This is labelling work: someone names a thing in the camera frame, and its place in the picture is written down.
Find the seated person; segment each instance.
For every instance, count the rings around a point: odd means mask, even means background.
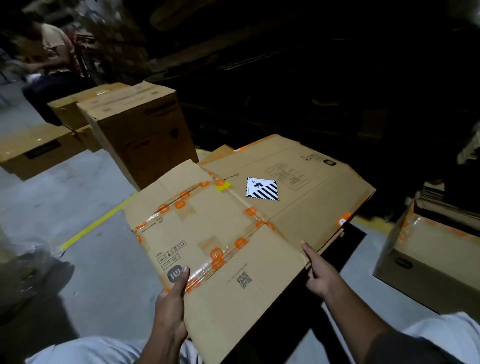
[[[0,26],[31,41],[41,42],[43,54],[36,54],[33,57],[35,63],[24,63],[23,66],[29,73],[42,75],[22,91],[46,122],[62,125],[47,104],[95,86],[81,75],[72,42],[62,30],[32,21],[21,11],[8,14]]]

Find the sleeve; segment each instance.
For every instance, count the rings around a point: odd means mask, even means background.
[[[414,338],[398,331],[379,335],[372,343],[365,364],[462,364],[424,338]]]
[[[61,33],[55,29],[49,28],[46,32],[46,36],[47,42],[50,44],[51,48],[55,48],[58,46],[67,46],[65,40],[63,40]]]

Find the dark pants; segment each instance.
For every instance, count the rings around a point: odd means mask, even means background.
[[[35,110],[46,122],[60,126],[60,119],[47,105],[49,102],[67,97],[78,92],[94,87],[90,80],[87,80],[71,72],[56,73],[41,76],[32,84],[22,89],[25,98],[32,104]]]

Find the person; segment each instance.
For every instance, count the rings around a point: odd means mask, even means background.
[[[41,73],[41,76],[25,86],[22,92],[46,122],[62,125],[47,104],[95,86],[82,76],[72,42],[61,29],[33,21],[22,11],[8,14],[0,26],[31,41],[28,46],[32,55],[23,67],[28,73]],[[34,49],[38,42],[41,42],[43,52]]]
[[[466,314],[424,320],[401,333],[383,321],[345,283],[333,266],[307,243],[311,261],[307,288],[326,303],[357,364],[477,364],[480,327]],[[124,343],[110,338],[84,338],[51,346],[27,364],[201,364],[183,322],[183,295],[190,276],[184,267],[170,292],[163,290],[155,308],[148,341]]]

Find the mi logo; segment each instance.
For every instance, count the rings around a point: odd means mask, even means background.
[[[181,273],[181,266],[174,266],[167,273],[168,280],[172,283],[175,283],[180,273]]]

